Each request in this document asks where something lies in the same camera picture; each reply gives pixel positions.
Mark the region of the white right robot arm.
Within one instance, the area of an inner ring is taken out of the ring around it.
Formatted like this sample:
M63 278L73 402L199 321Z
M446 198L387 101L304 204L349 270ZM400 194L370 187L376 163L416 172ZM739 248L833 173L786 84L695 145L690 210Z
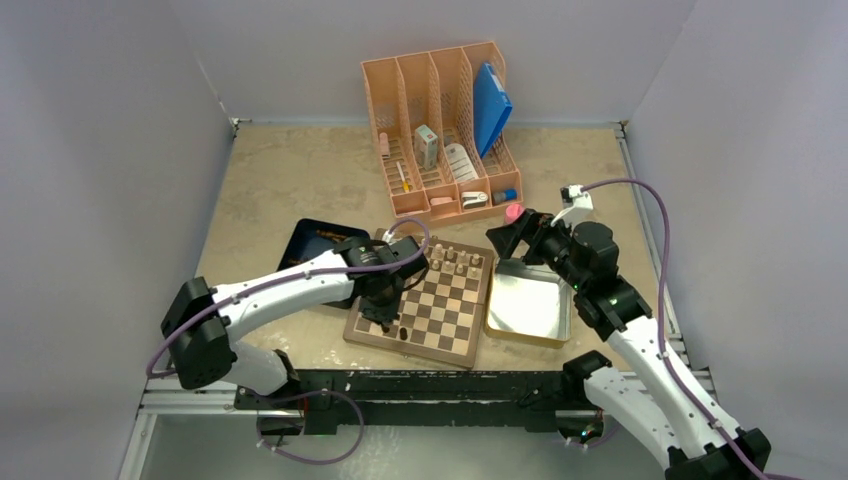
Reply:
M763 479L771 445L746 430L697 381L670 347L643 296L618 272L612 230L597 222L555 224L524 211L486 236L507 260L520 243L522 261L545 265L574 291L580 319L630 366L645 388L628 391L622 373L596 351L563 367L561 392L576 407L601 408L657 460L667 479Z

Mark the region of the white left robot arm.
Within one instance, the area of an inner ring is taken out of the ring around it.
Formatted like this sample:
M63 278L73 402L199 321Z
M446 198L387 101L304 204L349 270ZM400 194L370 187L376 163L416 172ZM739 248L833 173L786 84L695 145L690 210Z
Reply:
M363 317L382 329L397 318L408 279L424 276L425 247L411 236L393 243L351 237L291 268L241 283L185 282L160 330L180 386L217 381L246 386L272 408L297 399L297 375L283 352L245 342L247 334L314 306L358 300Z

